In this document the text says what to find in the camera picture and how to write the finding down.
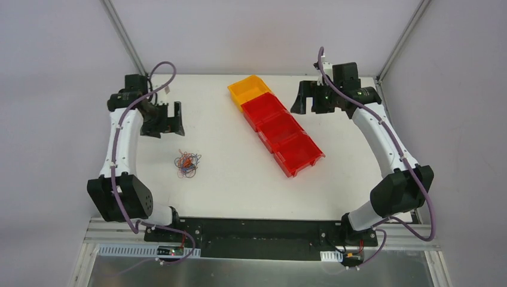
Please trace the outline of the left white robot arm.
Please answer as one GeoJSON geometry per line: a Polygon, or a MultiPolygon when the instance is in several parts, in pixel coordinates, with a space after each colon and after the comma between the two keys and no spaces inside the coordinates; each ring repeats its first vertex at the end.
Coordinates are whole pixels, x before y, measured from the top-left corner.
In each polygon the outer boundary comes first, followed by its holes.
{"type": "Polygon", "coordinates": [[[87,182],[87,192],[105,221],[159,225],[161,236],[175,242],[182,236],[177,211],[154,203],[152,192],[137,177],[136,152],[141,136],[184,136],[181,103],[174,103],[170,117],[166,103],[143,98],[151,89],[147,76],[126,75],[124,83],[124,88],[107,101],[111,128],[108,149],[99,176],[87,182]]]}

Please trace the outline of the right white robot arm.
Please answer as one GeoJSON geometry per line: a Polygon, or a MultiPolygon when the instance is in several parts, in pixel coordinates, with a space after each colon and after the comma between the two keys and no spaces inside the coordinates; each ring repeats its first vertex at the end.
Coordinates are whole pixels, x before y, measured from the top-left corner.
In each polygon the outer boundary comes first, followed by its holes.
{"type": "Polygon", "coordinates": [[[342,216],[340,239],[354,245],[374,227],[388,220],[402,222],[397,214],[426,204],[434,172],[429,165],[420,165],[404,147],[376,89],[362,87],[355,62],[332,65],[321,60],[313,66],[319,78],[300,81],[290,112],[305,114],[308,98],[312,99],[311,111],[315,114],[341,109],[365,136],[383,177],[365,204],[342,216]]]}

